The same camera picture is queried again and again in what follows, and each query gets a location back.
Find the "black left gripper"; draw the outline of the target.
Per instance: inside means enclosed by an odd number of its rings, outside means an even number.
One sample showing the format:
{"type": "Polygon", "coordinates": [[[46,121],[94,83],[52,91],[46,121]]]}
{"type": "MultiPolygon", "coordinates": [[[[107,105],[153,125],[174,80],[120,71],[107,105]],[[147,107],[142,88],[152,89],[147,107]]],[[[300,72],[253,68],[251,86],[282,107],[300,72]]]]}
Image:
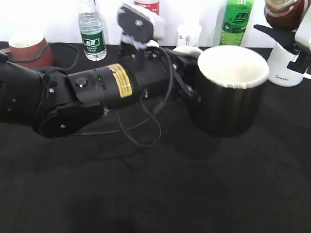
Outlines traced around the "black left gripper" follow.
{"type": "Polygon", "coordinates": [[[145,52],[145,91],[153,98],[162,96],[156,105],[165,107],[170,98],[181,98],[187,107],[197,106],[201,94],[195,87],[199,76],[198,57],[163,47],[149,47],[145,52]]]}

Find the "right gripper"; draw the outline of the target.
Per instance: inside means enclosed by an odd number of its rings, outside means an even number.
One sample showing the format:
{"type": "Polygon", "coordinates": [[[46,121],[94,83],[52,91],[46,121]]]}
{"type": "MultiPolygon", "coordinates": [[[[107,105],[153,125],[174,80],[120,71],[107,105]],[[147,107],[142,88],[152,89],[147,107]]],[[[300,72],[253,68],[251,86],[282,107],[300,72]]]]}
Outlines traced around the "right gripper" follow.
{"type": "Polygon", "coordinates": [[[288,52],[296,52],[296,44],[300,48],[299,54],[295,61],[290,61],[287,68],[304,74],[311,65],[311,15],[305,14],[296,33],[293,31],[269,28],[263,25],[255,24],[253,26],[261,31],[278,44],[280,44],[288,52]]]}

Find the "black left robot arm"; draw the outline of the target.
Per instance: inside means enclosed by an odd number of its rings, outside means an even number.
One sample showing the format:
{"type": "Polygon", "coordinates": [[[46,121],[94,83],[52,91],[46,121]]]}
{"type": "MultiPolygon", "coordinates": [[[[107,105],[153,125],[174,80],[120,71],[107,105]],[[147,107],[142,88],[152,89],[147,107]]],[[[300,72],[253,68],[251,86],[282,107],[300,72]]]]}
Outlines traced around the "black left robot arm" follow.
{"type": "Polygon", "coordinates": [[[137,58],[123,56],[117,63],[69,74],[59,67],[28,68],[0,55],[0,120],[30,126],[46,138],[77,134],[114,112],[145,98],[163,96],[153,110],[156,119],[176,84],[191,100],[183,71],[197,66],[199,53],[151,47],[137,58]]]}

